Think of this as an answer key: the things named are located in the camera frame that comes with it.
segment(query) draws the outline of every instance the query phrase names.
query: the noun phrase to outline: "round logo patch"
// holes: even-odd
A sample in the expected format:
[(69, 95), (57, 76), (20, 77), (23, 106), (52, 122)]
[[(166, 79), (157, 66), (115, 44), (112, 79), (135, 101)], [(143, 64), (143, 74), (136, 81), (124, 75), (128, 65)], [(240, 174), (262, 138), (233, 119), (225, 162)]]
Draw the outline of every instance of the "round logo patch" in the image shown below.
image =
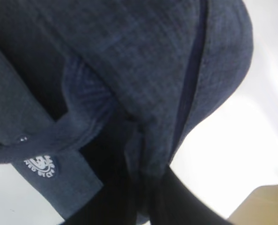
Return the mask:
[(37, 156), (24, 161), (31, 171), (41, 177), (51, 178), (55, 175), (55, 165), (50, 156)]

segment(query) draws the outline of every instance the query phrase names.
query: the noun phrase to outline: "white background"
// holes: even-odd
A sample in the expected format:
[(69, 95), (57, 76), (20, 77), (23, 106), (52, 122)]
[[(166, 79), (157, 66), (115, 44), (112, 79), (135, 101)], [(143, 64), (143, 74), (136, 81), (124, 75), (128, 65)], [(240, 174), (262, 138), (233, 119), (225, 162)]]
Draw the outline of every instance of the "white background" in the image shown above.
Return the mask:
[[(254, 25), (251, 70), (238, 91), (199, 124), (172, 168), (227, 218), (257, 187), (278, 184), (278, 0), (245, 0)], [(0, 165), (0, 225), (55, 225), (62, 218), (10, 165)]]

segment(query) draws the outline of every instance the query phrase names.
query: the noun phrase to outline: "dark blue fabric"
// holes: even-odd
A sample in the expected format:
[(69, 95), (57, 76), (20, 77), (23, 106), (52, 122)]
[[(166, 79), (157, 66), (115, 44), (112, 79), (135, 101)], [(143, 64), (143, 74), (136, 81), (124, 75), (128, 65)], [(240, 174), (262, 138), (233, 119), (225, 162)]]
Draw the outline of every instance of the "dark blue fabric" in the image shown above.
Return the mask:
[(173, 144), (171, 151), (172, 155), (177, 150), (176, 148), (180, 142), (180, 138), (182, 136), (186, 120), (188, 119), (189, 112), (192, 107), (192, 102), (198, 81), (200, 63), (205, 45), (206, 22), (207, 1), (200, 0), (199, 24), (197, 27), (197, 35), (195, 37), (193, 48), (189, 58), (188, 67), (183, 83), (181, 99), (176, 116), (176, 127), (174, 131), (174, 138), (172, 142)]
[(0, 163), (78, 150), (99, 134), (117, 106), (113, 93), (78, 57), (67, 61), (62, 89), (68, 113), (26, 142), (0, 144)]

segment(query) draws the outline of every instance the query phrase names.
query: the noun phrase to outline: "beige surface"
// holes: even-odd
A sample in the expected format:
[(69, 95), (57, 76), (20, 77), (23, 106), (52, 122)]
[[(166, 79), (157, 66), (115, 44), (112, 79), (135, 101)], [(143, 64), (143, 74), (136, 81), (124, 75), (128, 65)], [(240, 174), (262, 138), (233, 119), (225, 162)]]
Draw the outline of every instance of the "beige surface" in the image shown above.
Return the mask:
[(228, 220), (235, 225), (278, 225), (278, 185), (254, 190)]

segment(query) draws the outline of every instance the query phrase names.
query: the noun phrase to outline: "white logo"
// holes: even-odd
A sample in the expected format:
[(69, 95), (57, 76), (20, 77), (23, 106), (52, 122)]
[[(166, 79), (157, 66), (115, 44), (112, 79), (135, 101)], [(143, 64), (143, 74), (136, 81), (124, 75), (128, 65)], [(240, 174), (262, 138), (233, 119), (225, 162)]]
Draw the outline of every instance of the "white logo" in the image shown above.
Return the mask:
[(38, 156), (24, 161), (33, 172), (41, 177), (51, 178), (55, 173), (55, 165), (50, 156)]

